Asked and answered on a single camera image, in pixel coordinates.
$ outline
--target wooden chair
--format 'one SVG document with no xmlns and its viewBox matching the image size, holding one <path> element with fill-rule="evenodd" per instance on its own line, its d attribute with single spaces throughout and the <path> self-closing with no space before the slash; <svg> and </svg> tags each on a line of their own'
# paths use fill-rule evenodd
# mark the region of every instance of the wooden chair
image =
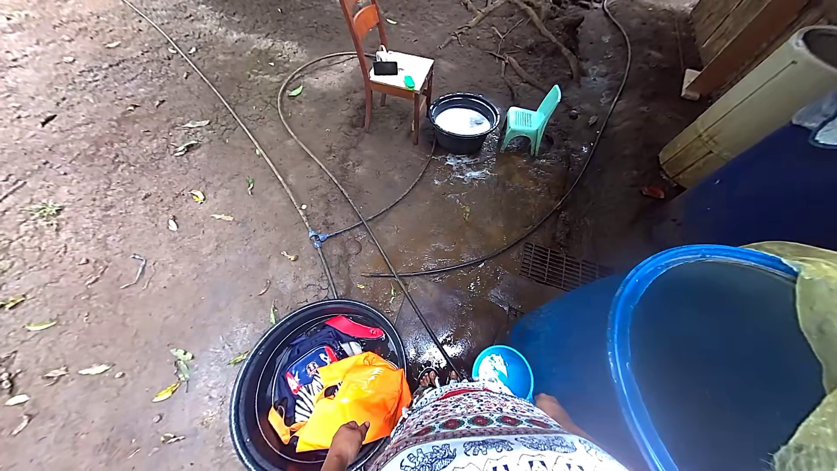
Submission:
<svg viewBox="0 0 837 471">
<path fill-rule="evenodd" d="M 421 124 L 420 111 L 422 100 L 425 110 L 430 107 L 430 97 L 433 89 L 433 60 L 425 57 L 389 52 L 392 60 L 398 62 L 398 75 L 375 75 L 371 65 L 363 54 L 363 39 L 377 26 L 380 43 L 387 50 L 387 32 L 383 28 L 380 10 L 377 1 L 372 0 L 371 5 L 361 8 L 357 13 L 352 14 L 357 0 L 340 0 L 343 9 L 343 16 L 349 27 L 349 34 L 352 35 L 352 42 L 357 51 L 357 60 L 361 63 L 363 73 L 363 85 L 366 88 L 366 118 L 363 122 L 363 129 L 369 131 L 369 122 L 372 120 L 372 92 L 381 93 L 381 106 L 387 102 L 387 95 L 400 96 L 413 101 L 413 145 L 419 143 L 419 128 Z M 407 88 L 404 84 L 404 76 L 410 75 L 415 82 L 414 90 Z"/>
</svg>

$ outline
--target drain grate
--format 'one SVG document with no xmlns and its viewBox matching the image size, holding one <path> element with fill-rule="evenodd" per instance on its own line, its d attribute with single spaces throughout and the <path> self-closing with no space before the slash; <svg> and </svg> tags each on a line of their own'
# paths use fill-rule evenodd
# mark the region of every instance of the drain grate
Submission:
<svg viewBox="0 0 837 471">
<path fill-rule="evenodd" d="M 527 242 L 523 245 L 520 274 L 536 282 L 571 291 L 583 284 L 613 275 L 614 271 L 612 268 L 586 260 L 579 261 L 565 253 Z"/>
</svg>

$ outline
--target wet ground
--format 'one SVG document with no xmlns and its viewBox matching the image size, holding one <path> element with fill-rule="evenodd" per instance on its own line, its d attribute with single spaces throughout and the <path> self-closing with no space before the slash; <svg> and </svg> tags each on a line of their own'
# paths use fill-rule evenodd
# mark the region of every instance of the wet ground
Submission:
<svg viewBox="0 0 837 471">
<path fill-rule="evenodd" d="M 504 246 L 551 209 L 578 175 L 625 61 L 624 43 L 601 7 L 582 4 L 546 21 L 581 58 L 580 83 L 531 25 L 503 40 L 503 52 L 539 81 L 562 87 L 547 129 L 551 144 L 537 159 L 488 152 L 475 163 L 436 149 L 416 189 L 372 222 L 397 267 L 430 269 Z M 293 69 L 352 48 L 336 2 L 137 6 L 184 50 L 195 49 L 190 57 L 286 176 L 316 230 L 355 222 L 276 110 L 280 83 Z M 634 46 L 634 68 L 579 186 L 530 241 L 614 267 L 654 250 L 640 243 L 626 251 L 621 243 L 640 215 L 661 204 L 639 188 L 676 194 L 660 176 L 656 153 L 704 106 L 679 98 L 681 71 L 699 65 L 681 6 L 614 2 Z M 513 98 L 500 64 L 485 52 L 499 43 L 491 27 L 505 32 L 523 18 L 516 8 L 498 8 L 461 35 L 462 45 L 444 49 L 438 45 L 449 32 L 470 19 L 461 5 L 384 3 L 383 9 L 397 22 L 387 24 L 392 49 L 437 60 L 435 96 L 471 91 L 503 110 L 537 108 L 542 92 L 507 71 Z M 17 351 L 4 366 L 21 370 L 15 392 L 31 396 L 0 411 L 3 469 L 237 468 L 226 422 L 237 368 L 228 361 L 267 329 L 272 304 L 281 316 L 326 295 L 305 227 L 218 99 L 123 3 L 3 0 L 0 34 L 0 298 L 26 296 L 0 316 L 0 355 Z M 425 122 L 419 145 L 412 145 L 406 101 L 376 104 L 364 132 L 356 62 L 312 68 L 292 84 L 298 85 L 303 91 L 285 101 L 291 126 L 364 213 L 413 182 L 429 157 L 432 132 Z M 210 123 L 182 127 L 202 120 Z M 191 140 L 199 144 L 174 155 Z M 205 193 L 205 203 L 192 200 L 193 189 Z M 57 217 L 23 210 L 49 201 L 63 205 Z M 168 228 L 172 217 L 177 231 Z M 282 251 L 299 258 L 291 261 Z M 385 269 L 362 230 L 326 241 L 324 252 L 340 295 L 391 316 L 414 368 L 440 365 L 403 296 L 392 295 L 393 284 L 362 276 Z M 121 288 L 134 279 L 135 253 L 148 260 L 147 269 L 136 285 Z M 460 366 L 470 366 L 519 312 L 559 294 L 518 276 L 519 262 L 515 247 L 485 264 L 408 281 Z M 270 286 L 259 294 L 266 280 Z M 58 323 L 42 331 L 22 328 L 50 319 Z M 171 348 L 196 357 L 188 390 L 151 403 L 175 381 Z M 113 367 L 101 375 L 75 373 L 96 364 Z M 41 378 L 65 365 L 71 374 L 57 384 Z M 31 422 L 9 437 L 23 414 Z M 164 445 L 166 432 L 186 438 Z"/>
</svg>

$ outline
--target white container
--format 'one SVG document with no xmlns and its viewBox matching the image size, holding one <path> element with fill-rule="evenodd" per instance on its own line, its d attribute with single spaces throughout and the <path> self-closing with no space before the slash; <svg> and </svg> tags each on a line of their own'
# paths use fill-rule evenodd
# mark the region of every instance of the white container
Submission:
<svg viewBox="0 0 837 471">
<path fill-rule="evenodd" d="M 802 28 L 660 152 L 660 164 L 690 187 L 837 88 L 837 27 Z"/>
</svg>

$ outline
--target green plastic chair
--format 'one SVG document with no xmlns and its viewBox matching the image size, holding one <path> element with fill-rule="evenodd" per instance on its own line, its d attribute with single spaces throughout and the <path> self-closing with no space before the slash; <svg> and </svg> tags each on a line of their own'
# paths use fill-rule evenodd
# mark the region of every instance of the green plastic chair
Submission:
<svg viewBox="0 0 837 471">
<path fill-rule="evenodd" d="M 537 155 L 541 150 L 541 138 L 544 130 L 547 129 L 549 117 L 552 116 L 552 112 L 555 111 L 560 101 L 561 88 L 554 85 L 552 90 L 547 93 L 547 97 L 541 101 L 537 111 L 518 108 L 517 106 L 509 108 L 509 112 L 506 114 L 506 138 L 503 139 L 500 150 L 506 149 L 512 138 L 526 136 L 529 138 L 529 153 Z"/>
</svg>

